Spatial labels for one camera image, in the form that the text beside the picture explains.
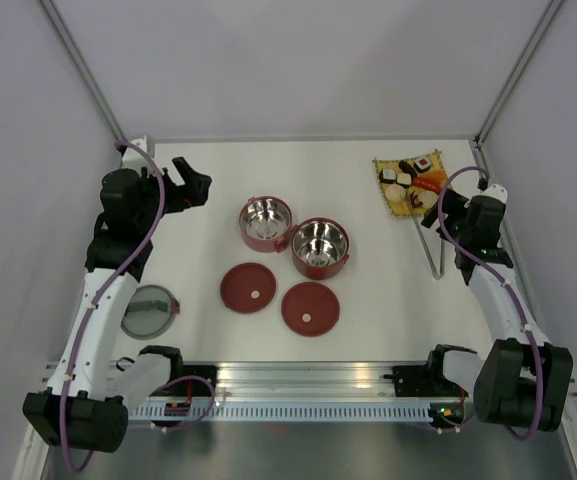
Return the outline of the left red steel bowl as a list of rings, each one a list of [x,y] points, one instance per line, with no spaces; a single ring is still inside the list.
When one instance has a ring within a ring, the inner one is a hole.
[[[238,216],[244,243],[260,253],[280,253],[289,244],[293,213],[286,202],[274,196],[249,198]]]

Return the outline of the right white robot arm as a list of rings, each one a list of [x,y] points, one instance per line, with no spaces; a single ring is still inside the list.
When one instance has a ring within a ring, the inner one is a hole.
[[[553,345],[520,295],[508,253],[499,246],[507,195],[494,184],[466,198],[441,193],[423,226],[437,223],[455,251],[454,264],[484,314],[493,344],[468,377],[477,419],[503,425],[517,439],[554,432],[561,423],[573,358]]]

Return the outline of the left aluminium frame post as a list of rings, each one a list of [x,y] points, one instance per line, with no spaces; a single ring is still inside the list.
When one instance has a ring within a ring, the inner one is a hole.
[[[62,13],[53,0],[37,0],[36,4],[52,29],[70,64],[73,66],[94,109],[114,141],[124,140],[125,134],[106,96],[82,54]]]

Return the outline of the metal tongs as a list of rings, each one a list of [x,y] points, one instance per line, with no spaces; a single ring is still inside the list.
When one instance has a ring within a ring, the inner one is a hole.
[[[446,268],[446,252],[445,243],[442,239],[437,242],[429,241],[426,234],[423,231],[419,217],[414,213],[414,209],[410,200],[407,200],[407,208],[411,215],[413,225],[415,227],[418,239],[421,243],[425,258],[428,262],[428,266],[432,277],[439,281],[445,275]]]

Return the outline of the right red lid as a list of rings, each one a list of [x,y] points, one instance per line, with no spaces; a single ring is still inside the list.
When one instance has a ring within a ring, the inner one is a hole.
[[[302,282],[284,295],[281,315],[294,333],[317,337],[335,327],[340,318],[340,303],[334,292],[325,285]]]

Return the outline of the red lid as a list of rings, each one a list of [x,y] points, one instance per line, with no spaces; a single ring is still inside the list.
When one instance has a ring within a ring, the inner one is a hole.
[[[220,296],[230,310],[251,314],[263,310],[273,300],[277,281],[270,269],[260,263],[242,263],[231,268],[220,284]]]
[[[317,337],[335,327],[340,318],[340,303],[334,292],[325,285],[302,282],[284,295],[281,315],[294,333]]]

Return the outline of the yellow bamboo mat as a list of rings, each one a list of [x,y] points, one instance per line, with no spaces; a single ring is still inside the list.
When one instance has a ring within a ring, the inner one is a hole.
[[[442,152],[400,160],[372,160],[380,194],[393,217],[423,216],[447,182]]]

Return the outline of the red steel bowl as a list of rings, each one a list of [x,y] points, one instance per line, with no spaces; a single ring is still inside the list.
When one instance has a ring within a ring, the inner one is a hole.
[[[289,244],[293,213],[286,202],[274,196],[249,198],[238,216],[244,243],[260,253],[280,253]]]
[[[349,236],[329,218],[310,218],[294,226],[289,245],[295,268],[311,280],[336,276],[349,259]]]

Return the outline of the round bun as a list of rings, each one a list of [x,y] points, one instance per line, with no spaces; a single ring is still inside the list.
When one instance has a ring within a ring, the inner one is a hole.
[[[430,190],[409,190],[408,200],[412,209],[428,210],[436,204],[438,195]]]
[[[406,189],[399,184],[390,184],[384,194],[386,199],[393,204],[404,202],[407,197]]]

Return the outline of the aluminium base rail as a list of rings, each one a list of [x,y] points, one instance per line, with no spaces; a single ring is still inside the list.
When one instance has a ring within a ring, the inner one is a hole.
[[[430,362],[221,362],[185,364],[162,354],[98,365],[93,379],[71,374],[69,394],[121,397],[135,409],[147,397],[215,398],[226,403],[452,401],[469,395],[482,367],[470,352],[450,352],[449,365]]]

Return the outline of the left red lid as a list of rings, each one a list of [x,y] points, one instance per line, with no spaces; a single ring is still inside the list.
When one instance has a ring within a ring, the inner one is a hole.
[[[263,310],[273,300],[277,281],[270,269],[260,263],[242,263],[231,268],[220,284],[220,296],[230,310],[251,314]]]

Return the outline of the right red steel bowl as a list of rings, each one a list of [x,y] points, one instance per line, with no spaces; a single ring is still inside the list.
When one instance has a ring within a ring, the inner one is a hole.
[[[336,276],[349,259],[349,236],[329,218],[310,218],[294,226],[289,245],[295,268],[311,280]]]

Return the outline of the aluminium frame post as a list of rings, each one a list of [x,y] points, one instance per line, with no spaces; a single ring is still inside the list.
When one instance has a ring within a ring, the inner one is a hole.
[[[82,54],[62,13],[53,0],[37,0],[36,4],[52,29],[70,64],[73,66],[94,109],[114,141],[124,140],[125,134],[106,96]]]
[[[474,135],[474,143],[478,148],[482,148],[484,142],[491,134],[507,102],[520,84],[524,74],[531,65],[534,57],[537,55],[538,50],[566,3],[566,0],[549,0],[546,3],[535,26],[528,36],[528,39],[521,49],[519,56],[513,63],[500,91],[488,110],[480,128]]]

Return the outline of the white rice black sushi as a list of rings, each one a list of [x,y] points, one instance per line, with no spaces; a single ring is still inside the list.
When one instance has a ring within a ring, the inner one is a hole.
[[[392,168],[383,168],[379,171],[378,178],[381,184],[393,184],[397,181],[397,171]]]

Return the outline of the orange shrimp sushi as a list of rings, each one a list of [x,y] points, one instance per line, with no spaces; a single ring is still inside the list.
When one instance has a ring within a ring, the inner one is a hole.
[[[447,174],[444,170],[433,170],[424,173],[423,178],[442,188],[447,181]]]

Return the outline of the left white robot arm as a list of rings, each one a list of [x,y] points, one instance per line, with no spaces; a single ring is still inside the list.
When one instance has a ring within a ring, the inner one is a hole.
[[[151,395],[178,396],[187,385],[181,352],[148,345],[134,363],[110,378],[111,356],[148,258],[156,223],[165,214],[207,202],[210,176],[182,157],[181,175],[121,168],[104,176],[102,212],[87,249],[84,290],[62,358],[39,393],[27,394],[22,412],[39,436],[63,453],[112,453],[123,441],[130,414]]]

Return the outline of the grey transparent lid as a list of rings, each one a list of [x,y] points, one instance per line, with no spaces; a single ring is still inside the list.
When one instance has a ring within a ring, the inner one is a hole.
[[[180,313],[180,303],[166,288],[142,285],[131,297],[121,330],[136,340],[150,340],[165,333]]]

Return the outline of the red salmon nigiri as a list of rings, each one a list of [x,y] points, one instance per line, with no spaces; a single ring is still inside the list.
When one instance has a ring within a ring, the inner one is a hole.
[[[414,177],[412,179],[412,184],[415,187],[422,188],[422,189],[428,190],[428,191],[432,191],[436,194],[440,194],[442,191],[442,186],[439,183],[434,182],[432,180],[429,180],[428,178],[420,177],[420,176]]]

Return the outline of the right aluminium frame post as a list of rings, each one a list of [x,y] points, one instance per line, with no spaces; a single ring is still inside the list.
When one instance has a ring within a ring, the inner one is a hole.
[[[524,74],[531,65],[534,57],[537,55],[538,50],[566,3],[566,0],[549,0],[546,3],[535,26],[528,36],[528,39],[521,49],[519,56],[513,63],[500,91],[488,110],[480,128],[474,135],[474,143],[478,148],[482,148],[484,142],[491,134],[507,102],[520,84]]]

